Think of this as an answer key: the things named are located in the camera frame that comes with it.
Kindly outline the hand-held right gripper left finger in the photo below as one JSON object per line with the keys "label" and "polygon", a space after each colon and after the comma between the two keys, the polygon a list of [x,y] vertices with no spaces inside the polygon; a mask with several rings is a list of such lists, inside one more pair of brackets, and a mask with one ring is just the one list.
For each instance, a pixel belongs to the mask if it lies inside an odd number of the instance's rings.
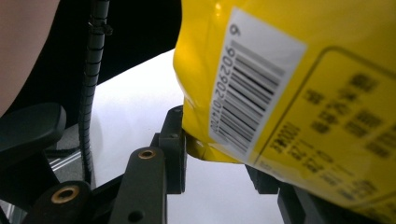
{"label": "hand-held right gripper left finger", "polygon": [[165,157],[168,194],[181,194],[186,187],[186,136],[182,128],[183,106],[171,108],[165,117],[162,129],[151,141]]}

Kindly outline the yellow spouted pouch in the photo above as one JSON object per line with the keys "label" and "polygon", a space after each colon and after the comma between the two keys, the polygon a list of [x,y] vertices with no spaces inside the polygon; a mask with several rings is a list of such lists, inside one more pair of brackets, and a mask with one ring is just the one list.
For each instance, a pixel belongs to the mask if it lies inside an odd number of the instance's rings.
{"label": "yellow spouted pouch", "polygon": [[396,224],[396,0],[181,0],[190,155]]}

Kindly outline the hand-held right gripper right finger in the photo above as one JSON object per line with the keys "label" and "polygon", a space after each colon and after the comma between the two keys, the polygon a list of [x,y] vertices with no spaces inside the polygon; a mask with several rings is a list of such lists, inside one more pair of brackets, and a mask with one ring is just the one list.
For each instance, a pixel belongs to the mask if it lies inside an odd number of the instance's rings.
{"label": "hand-held right gripper right finger", "polygon": [[277,205],[285,224],[304,224],[306,214],[292,186],[248,165],[246,168],[255,190],[278,195]]}

